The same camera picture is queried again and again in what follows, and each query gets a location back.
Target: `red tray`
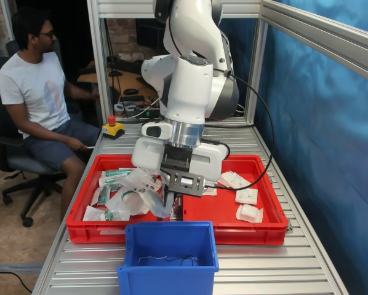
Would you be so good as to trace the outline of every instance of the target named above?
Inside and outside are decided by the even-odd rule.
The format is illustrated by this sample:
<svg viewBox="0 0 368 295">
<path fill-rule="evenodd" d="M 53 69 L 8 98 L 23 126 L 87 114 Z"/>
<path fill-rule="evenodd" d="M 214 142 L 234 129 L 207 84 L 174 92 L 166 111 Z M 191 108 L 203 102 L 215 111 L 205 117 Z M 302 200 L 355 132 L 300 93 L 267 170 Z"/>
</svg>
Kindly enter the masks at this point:
<svg viewBox="0 0 368 295">
<path fill-rule="evenodd" d="M 66 218 L 69 237 L 74 243 L 125 243 L 125 226 L 143 221 L 162 221 L 150 211 L 146 215 L 131 216 L 129 221 L 82 221 L 86 208 L 98 188 L 102 171 L 133 167 L 132 155 L 98 155 L 84 180 L 79 194 Z"/>
<path fill-rule="evenodd" d="M 222 172 L 233 171 L 252 182 L 265 167 L 257 155 L 231 155 L 222 162 Z M 217 190 L 216 196 L 183 197 L 184 221 L 212 221 L 216 244 L 281 245 L 288 220 L 267 174 L 254 186 L 258 189 L 257 208 L 263 208 L 262 223 L 237 220 L 240 206 L 235 191 Z"/>
</svg>

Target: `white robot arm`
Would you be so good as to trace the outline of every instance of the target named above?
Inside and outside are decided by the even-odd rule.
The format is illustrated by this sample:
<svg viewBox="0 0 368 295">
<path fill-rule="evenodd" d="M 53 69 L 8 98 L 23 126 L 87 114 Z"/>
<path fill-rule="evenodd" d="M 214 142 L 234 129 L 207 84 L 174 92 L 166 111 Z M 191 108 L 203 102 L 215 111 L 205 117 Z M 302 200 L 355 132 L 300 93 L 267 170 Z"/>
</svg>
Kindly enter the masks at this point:
<svg viewBox="0 0 368 295">
<path fill-rule="evenodd" d="M 169 191 L 200 197 L 221 174 L 226 147 L 202 143 L 205 118 L 222 120 L 238 105 L 229 43 L 217 24 L 216 0 L 154 0 L 158 20 L 166 21 L 170 55 L 143 63 L 144 79 L 159 93 L 163 121 L 147 123 L 132 156 L 135 166 L 161 170 Z"/>
</svg>

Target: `blue plastic box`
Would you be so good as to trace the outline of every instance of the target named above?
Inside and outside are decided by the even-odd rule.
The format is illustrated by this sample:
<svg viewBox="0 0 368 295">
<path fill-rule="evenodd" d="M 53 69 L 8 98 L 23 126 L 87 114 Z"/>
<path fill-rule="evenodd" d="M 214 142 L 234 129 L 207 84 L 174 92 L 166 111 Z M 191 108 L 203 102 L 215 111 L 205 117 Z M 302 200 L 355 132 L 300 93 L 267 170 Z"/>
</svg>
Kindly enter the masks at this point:
<svg viewBox="0 0 368 295">
<path fill-rule="evenodd" d="M 213 293 L 218 258 L 211 222 L 143 222 L 126 226 L 125 236 L 120 295 Z"/>
</svg>

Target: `man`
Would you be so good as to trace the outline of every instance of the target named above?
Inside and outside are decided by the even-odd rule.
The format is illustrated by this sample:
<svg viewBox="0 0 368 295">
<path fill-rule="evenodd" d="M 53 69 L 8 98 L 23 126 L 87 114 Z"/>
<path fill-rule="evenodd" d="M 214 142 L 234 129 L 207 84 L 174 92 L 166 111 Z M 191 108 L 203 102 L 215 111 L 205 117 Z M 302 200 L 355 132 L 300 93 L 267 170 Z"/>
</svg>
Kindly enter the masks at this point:
<svg viewBox="0 0 368 295">
<path fill-rule="evenodd" d="M 95 100 L 98 95 L 76 88 L 65 79 L 54 52 L 57 38 L 45 12 L 22 9 L 12 24 L 20 51 L 0 70 L 2 103 L 32 155 L 66 174 L 61 200 L 63 219 L 85 168 L 74 152 L 95 146 L 100 131 L 70 119 L 65 95 L 79 100 Z"/>
</svg>

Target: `red button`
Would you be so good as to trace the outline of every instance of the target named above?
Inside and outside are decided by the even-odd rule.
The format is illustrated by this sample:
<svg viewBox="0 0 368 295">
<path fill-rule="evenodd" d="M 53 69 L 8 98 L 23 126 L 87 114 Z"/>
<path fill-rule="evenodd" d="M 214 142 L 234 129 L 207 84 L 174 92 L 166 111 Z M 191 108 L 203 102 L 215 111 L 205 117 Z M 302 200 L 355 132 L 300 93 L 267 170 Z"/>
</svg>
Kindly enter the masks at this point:
<svg viewBox="0 0 368 295">
<path fill-rule="evenodd" d="M 110 126 L 115 126 L 116 125 L 116 117 L 115 116 L 108 116 L 108 124 Z"/>
</svg>

